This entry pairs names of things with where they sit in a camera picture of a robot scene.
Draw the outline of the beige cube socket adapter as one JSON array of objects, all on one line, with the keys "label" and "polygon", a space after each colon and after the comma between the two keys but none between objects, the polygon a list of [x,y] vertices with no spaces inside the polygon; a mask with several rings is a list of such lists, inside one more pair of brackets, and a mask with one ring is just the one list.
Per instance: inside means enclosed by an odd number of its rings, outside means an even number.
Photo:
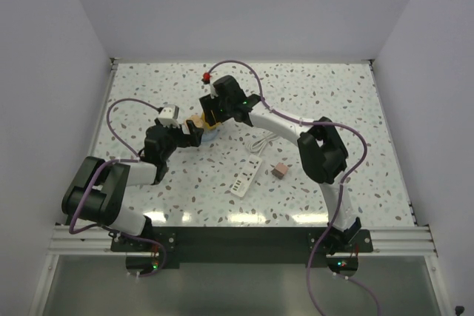
[{"label": "beige cube socket adapter", "polygon": [[189,118],[186,118],[184,120],[184,125],[186,128],[190,128],[189,122],[193,122],[193,125],[197,128],[203,129],[204,128],[204,122],[202,120],[202,117],[199,115],[191,115]]}]

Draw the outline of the light blue round power socket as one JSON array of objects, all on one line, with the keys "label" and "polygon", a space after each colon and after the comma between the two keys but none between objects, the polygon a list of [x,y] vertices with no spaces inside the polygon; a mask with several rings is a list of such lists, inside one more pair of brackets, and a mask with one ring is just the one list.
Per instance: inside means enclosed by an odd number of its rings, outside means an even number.
[{"label": "light blue round power socket", "polygon": [[206,135],[206,134],[205,134],[205,131],[204,131],[204,133],[203,133],[203,135],[202,135],[202,137],[201,137],[201,142],[202,142],[202,143],[211,142],[212,140],[216,139],[217,136],[218,136],[218,134],[217,134],[217,135]]}]

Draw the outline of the pink cube socket adapter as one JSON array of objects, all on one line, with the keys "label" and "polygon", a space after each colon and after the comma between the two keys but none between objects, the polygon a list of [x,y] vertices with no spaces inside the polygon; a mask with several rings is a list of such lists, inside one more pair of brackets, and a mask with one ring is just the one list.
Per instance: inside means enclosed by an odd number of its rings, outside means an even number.
[{"label": "pink cube socket adapter", "polygon": [[272,175],[278,179],[282,179],[288,172],[289,167],[283,163],[277,163],[272,169]]}]

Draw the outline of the yellow cube socket adapter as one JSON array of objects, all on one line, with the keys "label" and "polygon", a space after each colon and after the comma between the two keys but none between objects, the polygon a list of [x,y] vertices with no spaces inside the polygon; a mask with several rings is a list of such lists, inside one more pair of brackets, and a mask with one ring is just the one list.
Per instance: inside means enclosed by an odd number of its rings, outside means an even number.
[{"label": "yellow cube socket adapter", "polygon": [[217,135],[218,134],[218,127],[206,128],[205,134],[206,135]]}]

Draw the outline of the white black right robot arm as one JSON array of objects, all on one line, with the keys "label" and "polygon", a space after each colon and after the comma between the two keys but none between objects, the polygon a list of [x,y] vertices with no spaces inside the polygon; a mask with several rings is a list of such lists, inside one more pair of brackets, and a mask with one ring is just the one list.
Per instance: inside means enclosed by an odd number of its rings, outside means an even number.
[{"label": "white black right robot arm", "polygon": [[200,98],[204,121],[209,126],[233,119],[297,146],[303,171],[319,184],[327,206],[329,223],[327,231],[318,239],[319,249],[333,255],[353,246],[361,222],[344,191],[348,151],[334,123],[322,117],[305,124],[301,118],[277,113],[264,103],[262,96],[245,95],[231,75],[212,81],[210,74],[205,73],[202,81],[210,85],[210,94]]}]

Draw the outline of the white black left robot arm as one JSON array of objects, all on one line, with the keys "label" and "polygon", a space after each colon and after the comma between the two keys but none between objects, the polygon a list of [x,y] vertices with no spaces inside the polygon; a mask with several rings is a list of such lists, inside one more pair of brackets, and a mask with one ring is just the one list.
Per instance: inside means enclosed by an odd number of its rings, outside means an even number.
[{"label": "white black left robot arm", "polygon": [[127,242],[137,251],[149,249],[153,244],[150,219],[124,206],[125,190],[160,183],[176,149],[199,147],[203,134],[204,129],[191,120],[177,127],[156,121],[147,129],[136,159],[86,157],[61,202],[62,212],[71,217],[69,233],[100,226],[127,235]]}]

